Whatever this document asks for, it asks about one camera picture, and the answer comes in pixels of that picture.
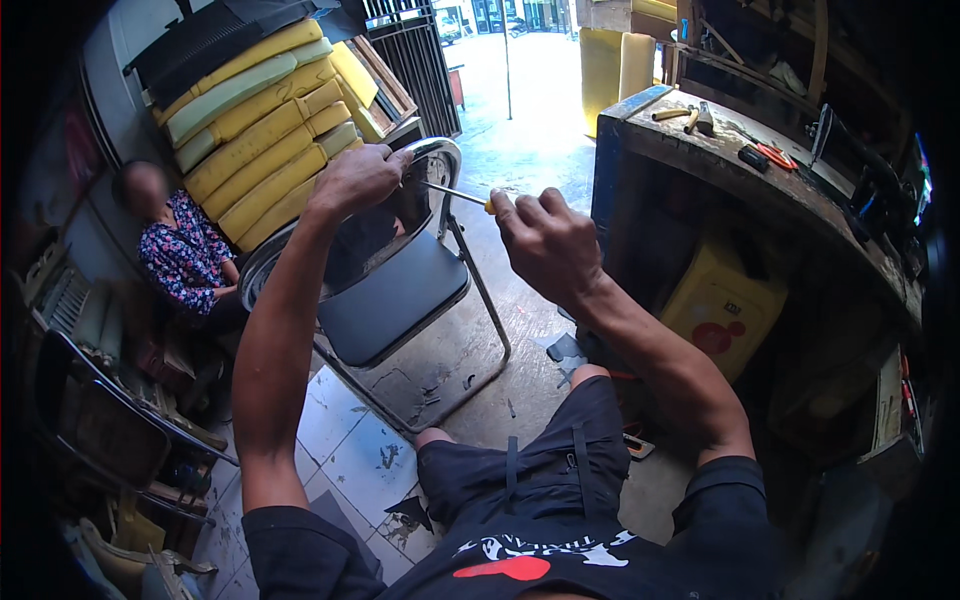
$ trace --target black shorts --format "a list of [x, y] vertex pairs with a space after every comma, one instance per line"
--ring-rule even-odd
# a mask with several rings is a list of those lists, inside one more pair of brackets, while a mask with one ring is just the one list
[[[578, 428], [590, 466], [586, 486], [577, 470]], [[516, 486], [508, 499], [512, 461]], [[629, 468], [616, 392], [610, 378], [600, 375], [574, 388], [543, 432], [513, 458], [510, 450], [445, 441], [431, 442], [418, 453], [428, 512], [447, 529], [457, 521], [486, 522], [501, 512], [530, 518], [582, 516], [585, 495], [596, 516], [616, 519]]]

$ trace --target blue floral blouse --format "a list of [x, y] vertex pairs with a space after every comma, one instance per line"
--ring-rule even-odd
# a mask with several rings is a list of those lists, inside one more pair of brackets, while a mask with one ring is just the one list
[[229, 287], [220, 266], [233, 253], [184, 190], [167, 200], [177, 228], [152, 223], [143, 230], [137, 254], [147, 271], [182, 307], [210, 314], [217, 302], [213, 289]]

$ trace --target woman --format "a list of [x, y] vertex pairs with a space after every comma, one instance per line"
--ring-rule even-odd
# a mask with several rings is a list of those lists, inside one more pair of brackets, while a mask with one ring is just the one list
[[247, 256], [234, 261], [190, 195], [170, 194], [158, 166], [134, 160], [114, 177], [113, 196], [146, 223], [137, 248], [140, 262], [180, 311], [211, 335], [242, 329], [248, 312], [237, 282]]

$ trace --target white graphic print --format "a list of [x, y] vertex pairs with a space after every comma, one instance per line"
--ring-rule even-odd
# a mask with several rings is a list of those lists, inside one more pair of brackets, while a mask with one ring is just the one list
[[530, 543], [510, 534], [496, 534], [480, 539], [468, 541], [457, 548], [456, 553], [466, 552], [478, 545], [489, 561], [510, 559], [514, 556], [550, 556], [552, 554], [579, 554], [584, 557], [584, 564], [598, 564], [601, 566], [626, 566], [630, 561], [620, 560], [610, 553], [607, 546], [614, 547], [632, 540], [636, 536], [627, 530], [621, 531], [613, 540], [603, 543], [592, 540], [590, 536], [583, 536], [567, 543]]

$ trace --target knee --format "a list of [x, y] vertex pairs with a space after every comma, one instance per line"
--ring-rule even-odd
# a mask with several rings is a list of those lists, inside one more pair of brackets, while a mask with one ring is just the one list
[[425, 445], [430, 444], [431, 442], [436, 442], [437, 440], [443, 440], [451, 443], [453, 442], [453, 439], [441, 428], [427, 427], [414, 439], [414, 449], [417, 452], [420, 452], [420, 449]]
[[600, 375], [601, 377], [610, 377], [610, 372], [599, 365], [581, 365], [570, 376], [570, 390], [577, 387], [591, 377]]

